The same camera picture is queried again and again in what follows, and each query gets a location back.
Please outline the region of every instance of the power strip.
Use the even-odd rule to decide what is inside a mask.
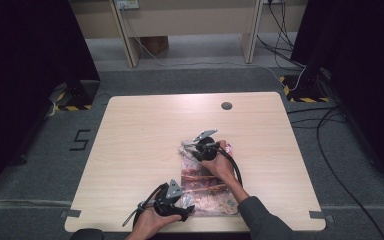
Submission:
[[[119,10],[139,9],[138,0],[116,0],[115,3]]]

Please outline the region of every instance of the gray carpet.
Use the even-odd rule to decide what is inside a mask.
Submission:
[[[273,69],[278,76],[287,72]],[[69,239],[63,210],[70,208],[93,140],[111,96],[276,91],[287,111],[332,107],[335,103],[291,103],[279,82],[261,68],[101,72],[101,86],[89,111],[59,111],[43,122],[23,166],[7,167],[0,177],[0,239]],[[321,118],[327,110],[290,114],[290,120]],[[341,114],[320,129],[321,144],[337,176],[366,207],[384,232],[384,173],[368,161]],[[333,177],[316,140],[318,121],[293,123],[323,212],[334,219],[321,232],[297,232],[296,239],[381,239],[373,224]],[[73,142],[78,130],[88,139],[84,151]],[[105,233],[105,239],[126,234]],[[156,239],[247,239],[247,234],[158,235]]]

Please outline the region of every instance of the black cable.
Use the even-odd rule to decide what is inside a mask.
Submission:
[[[294,44],[292,43],[292,41],[289,39],[288,37],[288,30],[286,30],[286,21],[285,21],[285,16],[286,16],[286,2],[284,0],[282,0],[282,27],[284,29],[284,34],[286,36],[286,38],[288,39],[288,43],[289,43],[289,47],[292,49],[294,49]]]
[[[380,229],[380,227],[378,226],[378,224],[376,223],[376,221],[373,219],[373,217],[370,215],[370,213],[367,211],[367,209],[360,203],[360,201],[350,192],[350,190],[348,190],[348,188],[345,186],[345,184],[339,179],[339,177],[336,175],[335,171],[333,170],[332,166],[330,165],[329,161],[327,160],[327,157],[323,151],[323,148],[322,148],[322,145],[321,145],[321,142],[320,142],[320,126],[322,125],[322,123],[324,122],[324,119],[333,111],[335,110],[337,107],[329,110],[322,118],[322,120],[319,122],[319,124],[317,125],[317,144],[319,146],[319,149],[320,149],[320,152],[322,153],[322,156],[323,156],[323,159],[324,161],[326,162],[329,170],[331,171],[332,175],[335,177],[335,179],[338,181],[338,183],[342,186],[342,188],[348,193],[348,195],[357,203],[357,205],[361,208],[361,210],[363,210],[363,212],[366,214],[366,216],[370,219],[370,221],[373,223],[373,225],[376,227],[377,231],[379,232],[379,234],[381,235],[382,239],[384,239],[384,233],[382,232],[382,230]]]
[[[269,50],[270,52],[274,53],[275,54],[275,61],[276,61],[276,64],[280,67],[280,68],[283,68],[283,69],[286,69],[286,70],[294,70],[294,71],[302,71],[300,69],[290,69],[290,68],[284,68],[284,67],[281,67],[279,65],[279,63],[277,62],[277,59],[276,59],[276,56],[279,56],[281,58],[283,58],[284,60],[288,61],[289,63],[292,63],[294,64],[295,66],[297,67],[300,67],[300,68],[304,68],[303,65],[301,65],[300,63],[297,63],[291,59],[289,59],[288,57],[286,57],[285,55],[283,55],[282,53],[278,52],[276,49],[280,49],[280,48],[277,48],[277,47],[273,47],[273,46],[270,46],[269,44],[265,43],[263,40],[261,40],[260,36],[258,36],[257,34],[257,38],[258,40],[261,42],[261,44],[263,44],[263,46]]]
[[[138,208],[136,208],[131,214],[130,216],[126,219],[126,221],[124,221],[123,223],[123,227],[126,226],[126,224],[130,221],[130,219],[132,218],[133,214],[137,213],[138,211],[140,211],[140,213],[142,213],[143,210],[145,210],[145,207],[146,205],[149,203],[149,201],[151,200],[151,198],[159,191],[163,188],[164,184],[161,184],[160,186],[158,186],[152,193],[151,195],[149,195],[149,197],[142,202],[142,204],[138,204]],[[133,226],[136,224],[138,218],[139,218],[139,214],[136,214],[135,215],[135,218],[133,219]]]
[[[340,100],[337,99],[336,93],[332,87],[332,83],[330,81],[328,81],[329,80],[328,77],[324,75],[325,71],[326,70],[320,71],[321,77],[317,78],[317,81],[316,81],[317,87],[319,88],[320,92],[323,93],[323,90],[325,91],[325,93],[326,93],[326,94],[324,94],[325,97],[327,97],[329,100],[333,100],[334,102],[338,103],[338,102],[340,102]]]
[[[308,108],[308,109],[301,109],[301,110],[290,111],[290,112],[287,112],[287,114],[300,113],[300,112],[308,112],[308,111],[318,111],[318,110],[329,110],[329,109],[335,109],[335,108],[337,108],[337,107]]]
[[[317,127],[301,127],[301,126],[292,126],[292,128],[300,128],[300,129],[316,129]]]
[[[235,160],[233,159],[232,156],[230,156],[223,148],[219,148],[217,150],[219,153],[223,154],[223,156],[225,156],[229,162],[232,164],[233,166],[233,169],[235,169],[235,172],[236,172],[236,177],[238,178],[238,181],[239,183],[242,185],[242,176],[241,176],[241,172],[239,171],[239,168],[238,168],[238,165],[236,165],[236,162]]]
[[[320,119],[320,118],[308,118],[308,119],[303,119],[303,120],[298,120],[298,121],[292,121],[291,124],[299,123],[299,122],[306,122],[306,121],[321,121],[321,120],[323,120],[323,119]],[[325,121],[338,122],[338,123],[346,123],[345,121],[340,121],[340,120],[335,120],[335,119],[327,119]]]
[[[282,38],[282,40],[285,41],[285,43],[289,44],[289,47],[291,47],[291,49],[292,49],[292,48],[293,48],[293,44],[292,44],[291,40],[289,39],[288,34],[285,33],[285,31],[283,30],[283,27],[279,24],[279,21],[277,20],[276,15],[274,14],[274,12],[273,12],[273,10],[272,10],[270,4],[269,4],[269,10],[270,10],[270,13],[273,15],[274,20],[276,21],[277,26],[278,26],[279,29],[280,29],[279,37]],[[284,11],[284,5],[282,4],[282,16],[283,16],[283,20],[284,20],[285,18],[284,18],[284,12],[283,12],[283,11]]]

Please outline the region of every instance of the table top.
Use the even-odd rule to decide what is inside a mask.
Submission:
[[[224,110],[224,102],[232,109]],[[121,96],[111,98],[65,228],[130,232],[123,222],[160,184],[180,183],[182,140],[204,130],[226,140],[243,185],[293,230],[323,230],[308,172],[279,94],[274,92]],[[242,232],[240,216],[189,217],[162,232]]]

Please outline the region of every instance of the round hole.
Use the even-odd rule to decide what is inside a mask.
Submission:
[[[224,110],[230,110],[232,109],[233,105],[230,102],[224,102],[221,104],[221,108]]]

